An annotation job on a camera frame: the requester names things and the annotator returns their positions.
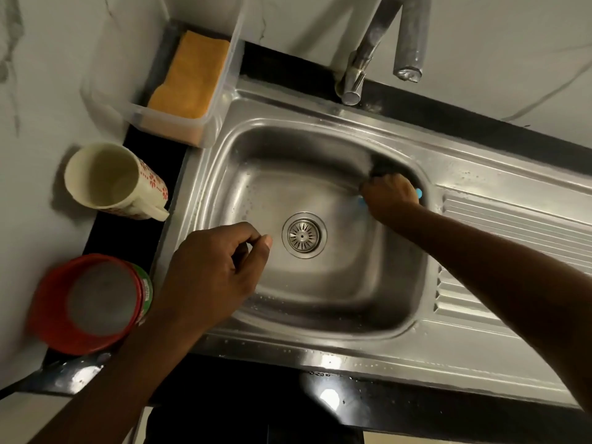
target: mug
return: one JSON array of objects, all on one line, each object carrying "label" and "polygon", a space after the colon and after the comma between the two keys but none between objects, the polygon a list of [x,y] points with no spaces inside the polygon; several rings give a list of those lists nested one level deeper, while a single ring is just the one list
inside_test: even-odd
[{"label": "mug", "polygon": [[79,150],[66,165],[66,189],[80,204],[134,220],[169,216],[167,186],[129,149],[97,143]]}]

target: left hand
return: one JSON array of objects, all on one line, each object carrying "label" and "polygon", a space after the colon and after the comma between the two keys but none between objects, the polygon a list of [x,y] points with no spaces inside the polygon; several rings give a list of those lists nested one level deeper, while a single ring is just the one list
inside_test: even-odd
[{"label": "left hand", "polygon": [[[249,252],[247,243],[253,246]],[[193,345],[255,291],[273,243],[249,223],[190,233],[173,255],[147,319],[172,319]]]}]

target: clear plastic container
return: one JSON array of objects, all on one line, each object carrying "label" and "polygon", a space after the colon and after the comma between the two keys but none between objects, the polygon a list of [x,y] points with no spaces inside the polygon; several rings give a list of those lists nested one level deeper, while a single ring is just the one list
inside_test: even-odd
[{"label": "clear plastic container", "polygon": [[[103,28],[84,82],[90,98],[138,129],[192,146],[216,141],[232,101],[245,49],[245,0],[119,0]],[[165,79],[187,30],[226,38],[230,47],[206,114],[181,118],[145,107]]]}]

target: red container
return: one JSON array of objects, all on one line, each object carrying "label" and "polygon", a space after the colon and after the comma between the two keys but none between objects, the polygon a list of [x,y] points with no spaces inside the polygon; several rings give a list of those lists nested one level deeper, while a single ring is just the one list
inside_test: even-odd
[{"label": "red container", "polygon": [[[110,262],[129,275],[127,286],[135,293],[133,314],[127,326],[112,335],[93,335],[82,330],[72,320],[68,311],[68,298],[75,283],[89,269]],[[43,279],[29,310],[28,329],[50,348],[70,355],[84,355],[104,349],[128,334],[139,321],[152,301],[152,283],[146,273],[136,265],[103,254],[88,254],[67,262],[50,271]]]}]

